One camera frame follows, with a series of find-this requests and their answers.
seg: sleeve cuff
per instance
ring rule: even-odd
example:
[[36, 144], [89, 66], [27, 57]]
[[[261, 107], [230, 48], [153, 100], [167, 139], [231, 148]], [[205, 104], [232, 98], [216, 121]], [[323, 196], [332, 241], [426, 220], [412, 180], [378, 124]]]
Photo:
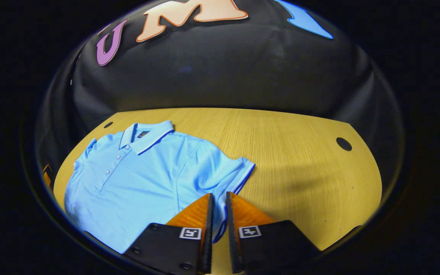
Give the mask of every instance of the sleeve cuff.
[[244, 165], [241, 171], [238, 172], [237, 176], [231, 183], [227, 186], [223, 194], [220, 196], [218, 202], [220, 202], [220, 209], [222, 213], [222, 223], [217, 232], [213, 232], [213, 241], [212, 243], [216, 243], [222, 238], [225, 230], [227, 229], [227, 205], [226, 205], [226, 196], [227, 192], [232, 192], [234, 194], [238, 194], [244, 185], [246, 184], [247, 179], [249, 178], [252, 170], [254, 170], [255, 164], [250, 162], [249, 160], [244, 159]]

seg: shirt placket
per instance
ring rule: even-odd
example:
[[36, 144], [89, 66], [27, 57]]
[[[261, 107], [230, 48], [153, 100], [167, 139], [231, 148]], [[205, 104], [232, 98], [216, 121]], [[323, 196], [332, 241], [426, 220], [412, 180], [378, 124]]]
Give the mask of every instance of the shirt placket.
[[105, 175], [103, 176], [103, 184], [106, 183], [106, 181], [110, 178], [110, 176], [113, 174], [113, 171], [118, 167], [120, 162], [131, 152], [130, 145], [125, 146], [124, 148], [117, 151], [117, 154], [115, 158], [110, 162], [108, 169], [105, 171]]

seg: shirt collar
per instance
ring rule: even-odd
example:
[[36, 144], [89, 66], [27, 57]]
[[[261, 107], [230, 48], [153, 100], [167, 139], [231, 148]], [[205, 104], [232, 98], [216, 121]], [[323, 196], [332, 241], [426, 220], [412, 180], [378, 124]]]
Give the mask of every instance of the shirt collar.
[[[133, 138], [138, 136], [142, 131], [150, 132], [145, 136], [142, 136], [142, 138], [135, 139], [135, 141], [132, 142]], [[174, 127], [171, 120], [166, 120], [158, 124], [132, 124], [123, 132], [122, 140], [120, 141], [120, 149], [130, 145], [137, 154], [143, 153], [172, 131], [174, 131]]]

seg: blue shape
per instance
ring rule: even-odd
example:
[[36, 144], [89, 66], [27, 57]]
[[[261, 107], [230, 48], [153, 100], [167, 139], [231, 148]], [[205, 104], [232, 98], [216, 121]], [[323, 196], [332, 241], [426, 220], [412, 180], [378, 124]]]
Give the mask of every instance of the blue shape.
[[304, 9], [301, 7], [295, 6], [291, 3], [274, 0], [279, 4], [283, 5], [288, 12], [290, 12], [292, 18], [288, 19], [288, 22], [291, 24], [307, 30], [309, 32], [318, 34], [323, 37], [327, 37], [329, 39], [334, 39], [330, 33], [325, 31]]
[[191, 73], [193, 68], [191, 66], [184, 66], [178, 69], [178, 73]]

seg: shirt label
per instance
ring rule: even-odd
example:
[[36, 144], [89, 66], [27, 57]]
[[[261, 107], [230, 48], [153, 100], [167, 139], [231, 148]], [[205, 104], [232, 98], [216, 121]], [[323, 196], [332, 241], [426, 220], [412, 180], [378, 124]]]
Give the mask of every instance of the shirt label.
[[150, 131], [142, 131], [142, 132], [137, 136], [137, 138], [138, 138], [138, 139], [142, 138], [142, 136], [145, 136], [148, 132], [150, 132]]

